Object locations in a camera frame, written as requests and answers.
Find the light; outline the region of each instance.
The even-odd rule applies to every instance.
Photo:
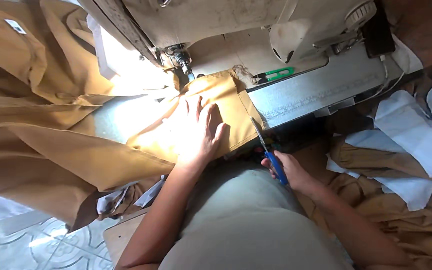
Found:
[[[54,240],[55,236],[63,236],[67,232],[68,232],[68,230],[66,230],[66,229],[53,230],[52,232],[49,233],[50,236],[46,236],[43,238],[38,238],[36,240],[33,240],[28,244],[28,247],[32,248],[32,247],[39,246],[40,244],[50,242],[50,241]]]

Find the left hand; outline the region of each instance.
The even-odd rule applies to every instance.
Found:
[[[182,110],[179,112],[182,120],[178,123],[178,129],[181,132],[176,147],[180,165],[204,169],[213,159],[226,124],[215,115],[219,112],[218,106],[210,103],[203,107],[202,99],[198,96],[195,99],[197,102],[188,103],[186,99],[180,101],[178,109]]]

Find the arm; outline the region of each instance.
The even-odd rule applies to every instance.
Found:
[[[151,210],[129,240],[116,270],[158,268],[176,241],[189,195],[218,147],[225,124],[212,123],[212,119],[217,119],[211,117],[216,105],[209,104],[202,108],[201,97],[191,108],[184,100],[182,105],[179,109],[185,111],[186,117],[179,128],[184,131],[184,138],[180,138],[178,146],[184,152],[179,154]]]
[[[374,270],[389,267],[412,269],[412,263],[402,249],[334,192],[309,175],[295,157],[278,151],[275,151],[274,155],[283,164],[291,188],[308,196],[315,203],[358,266]],[[261,164],[270,168],[267,159]]]

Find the right hand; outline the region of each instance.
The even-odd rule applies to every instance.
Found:
[[[274,150],[273,153],[274,156],[276,156],[276,158],[281,162],[282,168],[287,177],[287,181],[289,182],[289,186],[293,190],[304,192],[309,186],[317,182],[313,176],[311,176],[305,169],[303,169],[303,167],[301,167],[300,163],[294,156],[281,153],[277,150]],[[263,159],[261,161],[261,165],[269,169],[273,179],[276,178],[269,159]]]

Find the fabric scrap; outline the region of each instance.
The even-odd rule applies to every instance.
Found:
[[[432,119],[408,92],[399,90],[381,101],[374,124],[411,154],[432,177]]]

